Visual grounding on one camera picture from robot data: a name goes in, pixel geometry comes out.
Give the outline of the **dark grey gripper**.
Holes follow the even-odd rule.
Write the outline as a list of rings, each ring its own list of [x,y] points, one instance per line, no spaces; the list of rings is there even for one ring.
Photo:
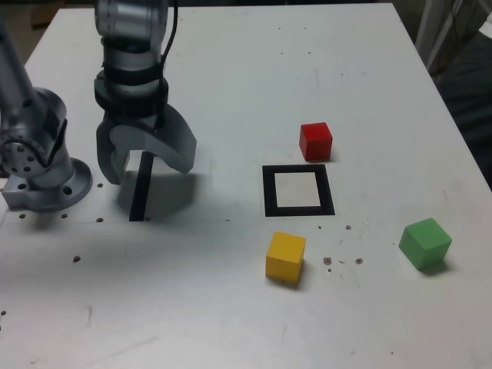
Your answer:
[[[168,167],[183,174],[193,168],[197,140],[172,106],[162,105],[150,115],[138,117],[111,105],[101,109],[104,117],[96,131],[97,157],[109,183],[122,183],[134,150],[157,155]]]

